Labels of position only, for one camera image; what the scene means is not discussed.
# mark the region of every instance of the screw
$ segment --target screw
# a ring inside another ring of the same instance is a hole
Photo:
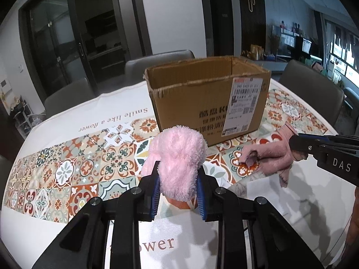
[[[141,193],[142,192],[142,189],[141,188],[139,188],[139,187],[133,187],[132,189],[131,189],[131,193],[132,194],[139,194],[139,193]]]
[[[266,203],[267,203],[267,199],[266,199],[265,197],[263,197],[263,196],[259,196],[259,197],[257,197],[257,202],[258,202],[259,204],[266,204]]]
[[[217,194],[224,194],[225,193],[225,188],[217,187],[215,191],[216,191]]]
[[[90,203],[92,205],[98,205],[101,202],[101,198],[100,197],[93,197],[90,199]]]

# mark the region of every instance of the pink plush toy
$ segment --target pink plush toy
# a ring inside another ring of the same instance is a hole
[[[207,143],[199,132],[186,126],[165,129],[152,139],[141,175],[150,175],[155,162],[160,161],[162,194],[189,201],[196,194],[197,170],[204,163],[206,151]]]

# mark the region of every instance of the cardboard box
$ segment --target cardboard box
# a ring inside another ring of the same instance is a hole
[[[270,77],[270,71],[232,56],[167,63],[145,71],[160,131],[188,126],[202,133],[208,146],[259,128]]]

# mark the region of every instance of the floral tile pattern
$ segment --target floral tile pattern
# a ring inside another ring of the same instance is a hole
[[[241,165],[238,157],[247,144],[279,141],[285,122],[297,132],[322,135],[327,131],[301,103],[282,90],[271,89],[258,130],[207,150],[204,170],[218,184],[229,187],[257,169]],[[150,142],[159,133],[154,117],[136,119],[71,139],[19,159],[13,166],[3,205],[32,217],[67,223],[89,199],[119,197],[137,186]],[[156,218],[197,211],[196,198],[174,201],[161,195]]]

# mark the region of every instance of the pink cloth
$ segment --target pink cloth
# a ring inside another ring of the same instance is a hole
[[[196,194],[197,170],[204,163],[206,150],[207,143],[199,132],[186,126],[165,129],[152,139],[141,175],[150,175],[155,161],[160,161],[158,174],[162,194],[178,201],[189,201]]]
[[[278,133],[282,137],[282,141],[245,145],[241,151],[242,155],[239,157],[239,162],[250,167],[257,161],[259,167],[255,172],[262,172],[266,176],[277,172],[281,186],[286,187],[288,185],[289,169],[293,161],[306,160],[308,154],[290,150],[289,139],[292,135],[297,135],[297,132],[289,123],[286,122],[279,128]]]

